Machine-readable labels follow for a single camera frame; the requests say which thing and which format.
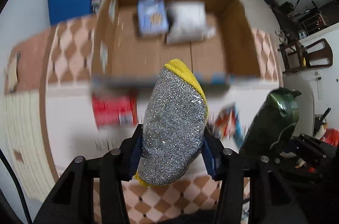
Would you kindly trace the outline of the orange snack bag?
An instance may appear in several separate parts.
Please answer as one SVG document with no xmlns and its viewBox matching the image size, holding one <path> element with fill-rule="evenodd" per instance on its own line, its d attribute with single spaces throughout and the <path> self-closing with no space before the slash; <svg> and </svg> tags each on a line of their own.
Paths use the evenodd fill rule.
<svg viewBox="0 0 339 224">
<path fill-rule="evenodd" d="M 236 104 L 223 107 L 214 122 L 209 123 L 211 135 L 221 141 L 233 140 L 238 149 L 244 142 Z"/>
</svg>

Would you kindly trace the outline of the red snack packet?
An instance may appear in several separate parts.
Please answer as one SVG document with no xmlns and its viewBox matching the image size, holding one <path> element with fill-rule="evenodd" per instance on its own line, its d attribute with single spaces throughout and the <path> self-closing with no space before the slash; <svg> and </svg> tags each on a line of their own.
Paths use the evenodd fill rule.
<svg viewBox="0 0 339 224">
<path fill-rule="evenodd" d="M 137 100 L 132 93 L 124 95 L 91 95 L 97 128 L 107 126 L 136 125 Z"/>
</svg>

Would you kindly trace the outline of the silver yellow scrub sponge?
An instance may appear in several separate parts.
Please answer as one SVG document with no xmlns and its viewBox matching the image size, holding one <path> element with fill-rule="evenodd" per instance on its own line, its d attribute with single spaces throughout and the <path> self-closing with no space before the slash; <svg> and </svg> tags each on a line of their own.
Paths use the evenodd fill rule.
<svg viewBox="0 0 339 224">
<path fill-rule="evenodd" d="M 179 59 L 164 65 L 143 123 L 142 154 L 135 178 L 143 186 L 179 180 L 198 157 L 208 118 L 206 96 Z"/>
</svg>

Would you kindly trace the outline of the green seaweed snack bag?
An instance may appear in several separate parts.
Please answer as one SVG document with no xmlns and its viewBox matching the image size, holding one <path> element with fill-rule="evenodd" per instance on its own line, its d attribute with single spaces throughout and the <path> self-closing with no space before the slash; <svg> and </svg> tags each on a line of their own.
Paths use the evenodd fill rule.
<svg viewBox="0 0 339 224">
<path fill-rule="evenodd" d="M 246 159 L 274 157 L 283 152 L 299 120 L 298 90 L 272 90 L 255 115 L 239 150 Z"/>
</svg>

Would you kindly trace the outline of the dark wooden chair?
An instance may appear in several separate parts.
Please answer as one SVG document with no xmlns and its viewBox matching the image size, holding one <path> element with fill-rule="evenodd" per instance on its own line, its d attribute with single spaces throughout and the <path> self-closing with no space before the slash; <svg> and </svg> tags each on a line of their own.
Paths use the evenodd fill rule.
<svg viewBox="0 0 339 224">
<path fill-rule="evenodd" d="M 299 40 L 290 44 L 282 43 L 278 51 L 281 53 L 285 71 L 284 74 L 306 71 L 311 69 L 329 68 L 333 65 L 333 52 L 326 39 L 303 46 Z M 298 67 L 290 67 L 289 57 L 296 55 Z"/>
</svg>

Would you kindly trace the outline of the checkered printed table mat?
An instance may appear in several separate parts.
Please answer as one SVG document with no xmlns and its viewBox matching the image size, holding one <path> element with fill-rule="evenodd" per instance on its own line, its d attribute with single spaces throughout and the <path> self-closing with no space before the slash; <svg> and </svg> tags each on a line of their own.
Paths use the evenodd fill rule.
<svg viewBox="0 0 339 224">
<path fill-rule="evenodd" d="M 89 67 L 93 51 L 95 16 L 62 22 L 13 47 L 6 73 L 4 106 L 5 133 L 14 168 L 28 197 L 43 202 L 65 170 L 63 161 L 75 155 L 101 157 L 117 148 L 141 123 L 148 101 L 140 94 L 117 94 L 117 98 L 95 103 L 89 92 Z M 264 86 L 282 86 L 278 46 L 268 32 L 252 28 Z M 10 92 L 9 73 L 17 71 L 18 83 Z M 45 146 L 54 145 L 49 165 Z M 220 183 L 202 174 L 198 158 L 188 174 L 174 186 L 148 188 L 138 181 L 122 182 L 131 223 L 157 222 L 216 207 Z"/>
</svg>

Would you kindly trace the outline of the cardboard box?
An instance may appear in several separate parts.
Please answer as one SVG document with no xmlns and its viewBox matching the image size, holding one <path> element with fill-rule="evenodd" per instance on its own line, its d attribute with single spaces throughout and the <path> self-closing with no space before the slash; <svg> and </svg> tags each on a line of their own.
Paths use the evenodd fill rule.
<svg viewBox="0 0 339 224">
<path fill-rule="evenodd" d="M 239 0 L 105 0 L 94 31 L 92 81 L 152 86 L 173 59 L 203 85 L 261 78 Z"/>
</svg>

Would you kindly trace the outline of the white plastic bag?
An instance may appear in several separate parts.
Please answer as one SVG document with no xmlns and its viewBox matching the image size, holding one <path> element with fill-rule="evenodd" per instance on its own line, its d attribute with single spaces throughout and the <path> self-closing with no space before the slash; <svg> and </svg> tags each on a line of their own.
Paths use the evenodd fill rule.
<svg viewBox="0 0 339 224">
<path fill-rule="evenodd" d="M 167 44 L 199 42 L 216 34 L 214 26 L 207 25 L 205 3 L 201 1 L 178 1 L 167 5 L 170 21 Z"/>
</svg>

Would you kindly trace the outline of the blue tissue pack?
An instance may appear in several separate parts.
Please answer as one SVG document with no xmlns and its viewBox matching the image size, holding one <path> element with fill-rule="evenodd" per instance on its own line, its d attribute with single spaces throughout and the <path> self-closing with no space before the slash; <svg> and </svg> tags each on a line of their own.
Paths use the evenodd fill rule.
<svg viewBox="0 0 339 224">
<path fill-rule="evenodd" d="M 164 0 L 139 0 L 137 18 L 141 36 L 158 36 L 168 32 Z"/>
</svg>

